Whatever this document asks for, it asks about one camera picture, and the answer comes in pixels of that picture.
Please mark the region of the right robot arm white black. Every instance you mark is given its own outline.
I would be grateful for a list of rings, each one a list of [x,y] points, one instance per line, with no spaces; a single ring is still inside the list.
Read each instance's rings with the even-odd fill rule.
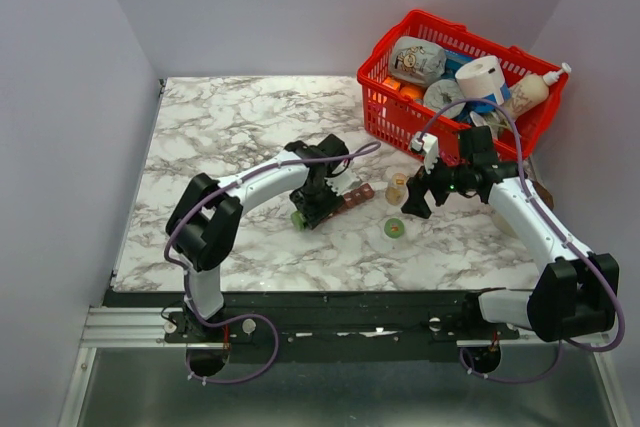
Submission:
[[[532,182],[521,178],[518,163],[500,160],[489,128],[463,130],[457,140],[462,160],[449,166],[435,136],[414,136],[410,148],[422,155],[423,165],[407,182],[402,212],[427,219],[427,196],[441,206],[454,193],[475,194],[504,218],[540,272],[531,290],[492,288],[478,294],[477,304],[460,314],[462,331],[480,339],[496,323],[505,323],[553,342],[611,329],[619,280],[615,259],[574,239]]]

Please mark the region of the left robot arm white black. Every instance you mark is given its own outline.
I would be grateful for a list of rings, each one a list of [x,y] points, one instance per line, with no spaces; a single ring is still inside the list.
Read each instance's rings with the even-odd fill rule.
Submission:
[[[167,221],[165,259],[183,268],[187,329],[214,340],[224,323],[221,264],[233,250],[240,222],[254,208],[287,193],[304,229],[314,229],[344,204],[329,180],[352,155],[331,134],[317,145],[288,143],[274,158],[222,179],[193,177]]]

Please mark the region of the green pill bottle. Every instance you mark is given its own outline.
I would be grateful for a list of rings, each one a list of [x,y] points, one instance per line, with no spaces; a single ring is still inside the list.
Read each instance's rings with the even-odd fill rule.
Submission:
[[[298,230],[298,231],[304,231],[308,228],[308,224],[307,224],[307,220],[304,217],[304,215],[296,210],[294,211],[291,216],[290,216],[291,222],[293,224],[293,226]]]

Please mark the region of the green bottle cap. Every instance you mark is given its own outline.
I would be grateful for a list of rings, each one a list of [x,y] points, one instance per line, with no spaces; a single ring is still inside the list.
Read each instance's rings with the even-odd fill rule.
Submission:
[[[399,218],[389,218],[384,224],[384,233],[391,239],[398,239],[405,234],[404,223]]]

